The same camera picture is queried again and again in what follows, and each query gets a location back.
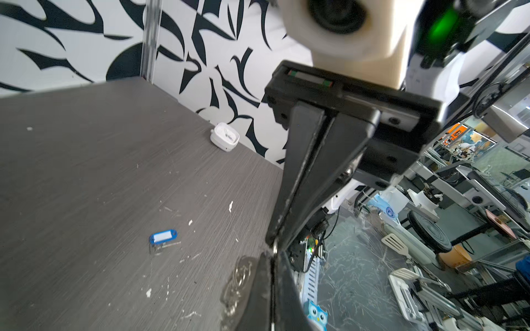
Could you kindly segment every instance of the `wooden tabletop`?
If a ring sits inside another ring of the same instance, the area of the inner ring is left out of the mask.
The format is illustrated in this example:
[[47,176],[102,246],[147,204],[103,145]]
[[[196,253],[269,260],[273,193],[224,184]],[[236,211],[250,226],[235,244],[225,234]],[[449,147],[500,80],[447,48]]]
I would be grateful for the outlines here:
[[[267,249],[281,170],[221,151],[141,78],[0,111],[0,329],[218,329],[236,259]],[[167,229],[180,244],[150,255]]]

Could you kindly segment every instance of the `stool seat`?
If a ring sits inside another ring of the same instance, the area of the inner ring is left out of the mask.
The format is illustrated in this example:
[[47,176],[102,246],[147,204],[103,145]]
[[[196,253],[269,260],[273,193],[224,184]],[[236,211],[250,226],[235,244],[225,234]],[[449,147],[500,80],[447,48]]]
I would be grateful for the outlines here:
[[418,236],[420,236],[427,246],[430,246],[436,254],[451,251],[453,248],[451,241],[434,222],[414,211],[410,211],[407,216]]

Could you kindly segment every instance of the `blue owl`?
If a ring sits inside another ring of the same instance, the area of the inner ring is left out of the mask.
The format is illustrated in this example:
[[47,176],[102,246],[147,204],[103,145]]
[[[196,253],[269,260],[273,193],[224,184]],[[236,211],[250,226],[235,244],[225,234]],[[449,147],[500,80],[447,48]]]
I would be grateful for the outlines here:
[[309,319],[309,322],[316,326],[318,330],[328,331],[326,329],[326,324],[328,323],[328,313],[320,309],[320,307],[315,305],[311,300],[307,300],[304,304],[304,313]]

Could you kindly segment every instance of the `orange bucket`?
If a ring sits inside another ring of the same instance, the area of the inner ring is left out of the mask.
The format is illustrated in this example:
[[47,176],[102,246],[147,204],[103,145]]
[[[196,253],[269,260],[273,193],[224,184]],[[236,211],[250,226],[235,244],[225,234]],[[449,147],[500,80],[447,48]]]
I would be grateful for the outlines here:
[[453,249],[451,249],[449,253],[440,253],[438,256],[440,256],[441,260],[451,268],[456,268],[459,265],[466,264],[473,260],[460,244],[453,246]]

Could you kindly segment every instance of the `patterned wallpaper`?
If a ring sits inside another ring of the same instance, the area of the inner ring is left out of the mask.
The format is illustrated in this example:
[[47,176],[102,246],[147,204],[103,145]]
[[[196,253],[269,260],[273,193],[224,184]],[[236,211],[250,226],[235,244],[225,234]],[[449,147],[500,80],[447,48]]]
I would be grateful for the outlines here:
[[145,0],[0,0],[0,97],[138,76]]
[[[520,4],[468,54],[463,88],[523,37],[530,4]],[[263,89],[281,60],[310,64],[311,55],[286,34],[278,9],[266,0],[165,0],[163,11],[154,83],[212,124],[230,123],[241,143],[282,166],[287,131],[261,102]]]

